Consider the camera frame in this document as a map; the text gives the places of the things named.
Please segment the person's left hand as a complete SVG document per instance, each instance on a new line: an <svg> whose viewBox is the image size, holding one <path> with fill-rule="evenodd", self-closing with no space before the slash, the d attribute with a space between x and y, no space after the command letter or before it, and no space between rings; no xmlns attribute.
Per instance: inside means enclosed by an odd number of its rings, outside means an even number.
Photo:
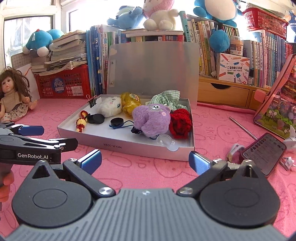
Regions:
<svg viewBox="0 0 296 241"><path fill-rule="evenodd" d="M10 187L13 184L15 178L14 173L10 171L3 178L3 186L0 188L0 202L6 202L10 195Z"/></svg>

